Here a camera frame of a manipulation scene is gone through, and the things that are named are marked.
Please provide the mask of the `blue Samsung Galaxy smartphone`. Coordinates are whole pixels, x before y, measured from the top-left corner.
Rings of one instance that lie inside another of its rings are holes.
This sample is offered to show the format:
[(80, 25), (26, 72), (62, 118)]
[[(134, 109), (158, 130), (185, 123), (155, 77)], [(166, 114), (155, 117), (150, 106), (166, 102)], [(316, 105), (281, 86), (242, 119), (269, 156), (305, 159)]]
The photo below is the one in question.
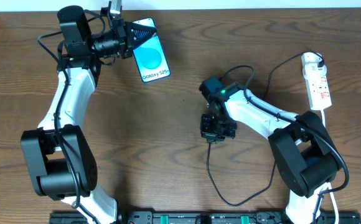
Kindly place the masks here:
[[(156, 28), (152, 18), (141, 19), (133, 22)], [(133, 55), (143, 83), (153, 82), (171, 75), (158, 31), (147, 42), (134, 49)]]

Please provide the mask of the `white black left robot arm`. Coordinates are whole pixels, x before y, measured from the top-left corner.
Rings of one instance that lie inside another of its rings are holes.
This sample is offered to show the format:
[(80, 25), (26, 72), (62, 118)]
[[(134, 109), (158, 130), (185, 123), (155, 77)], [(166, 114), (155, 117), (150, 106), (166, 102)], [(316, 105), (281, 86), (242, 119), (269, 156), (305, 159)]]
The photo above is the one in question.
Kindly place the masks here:
[(62, 201), (88, 223), (128, 223), (128, 215), (98, 184), (98, 167), (82, 126), (102, 65), (130, 58), (157, 36), (152, 19), (126, 22), (109, 4), (99, 13), (67, 6), (57, 17), (63, 40), (53, 53), (59, 78), (52, 104), (21, 148), (37, 195)]

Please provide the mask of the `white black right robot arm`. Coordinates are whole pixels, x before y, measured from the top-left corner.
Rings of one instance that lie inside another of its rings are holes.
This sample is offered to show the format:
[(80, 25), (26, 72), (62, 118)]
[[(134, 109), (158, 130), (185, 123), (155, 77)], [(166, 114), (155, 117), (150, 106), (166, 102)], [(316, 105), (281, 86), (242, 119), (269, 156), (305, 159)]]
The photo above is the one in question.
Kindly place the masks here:
[(316, 223), (323, 196), (344, 189), (349, 182), (346, 163), (318, 115), (280, 110), (257, 98), (245, 85), (223, 86), (217, 77), (204, 80), (199, 91), (210, 110), (201, 117), (201, 136), (209, 144), (234, 138), (238, 123), (262, 135), (290, 189), (288, 220)]

